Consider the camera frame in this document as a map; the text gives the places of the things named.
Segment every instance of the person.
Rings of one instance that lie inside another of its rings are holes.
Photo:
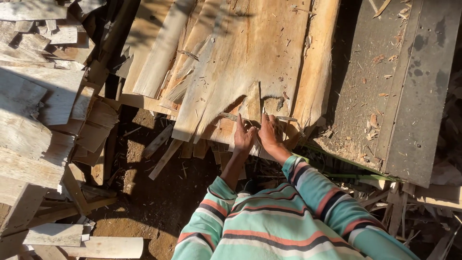
[[[354,198],[292,155],[275,125],[273,115],[262,114],[261,129],[246,130],[239,114],[232,158],[181,231],[172,260],[419,259]],[[257,132],[288,183],[236,194]]]

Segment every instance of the striped sleeve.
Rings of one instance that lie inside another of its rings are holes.
[[[419,259],[388,235],[383,225],[354,198],[306,163],[291,156],[282,171],[315,216],[372,259]]]
[[[221,238],[225,218],[236,198],[235,192],[217,177],[181,231],[172,260],[210,259]]]

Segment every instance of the dirt ground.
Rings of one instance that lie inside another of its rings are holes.
[[[141,152],[168,124],[170,121],[162,117],[154,120],[147,110],[123,107],[115,150],[120,152],[120,170],[114,166],[113,172],[118,170],[118,176],[110,187],[119,191],[119,200],[89,215],[97,222],[95,236],[143,237],[145,249],[141,259],[146,260],[172,257],[181,229],[205,196],[208,185],[221,173],[211,150],[203,160],[179,158],[178,150],[160,175],[151,180],[148,175],[168,145],[163,145],[149,160]],[[139,127],[122,138],[125,132]]]

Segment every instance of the soil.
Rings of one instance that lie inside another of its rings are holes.
[[[142,157],[141,152],[170,123],[163,115],[155,120],[147,110],[123,107],[115,149],[119,153],[118,166],[113,169],[117,177],[110,187],[119,191],[119,200],[89,215],[97,223],[95,236],[143,237],[145,249],[141,259],[172,257],[181,229],[199,206],[207,187],[221,173],[211,150],[202,160],[179,158],[179,149],[160,175],[151,180],[148,175],[169,144],[160,147],[150,159]],[[124,133],[139,127],[122,138]]]

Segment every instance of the striped sweater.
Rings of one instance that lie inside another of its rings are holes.
[[[288,183],[239,196],[217,177],[183,228],[173,260],[418,260],[381,223],[303,158]]]

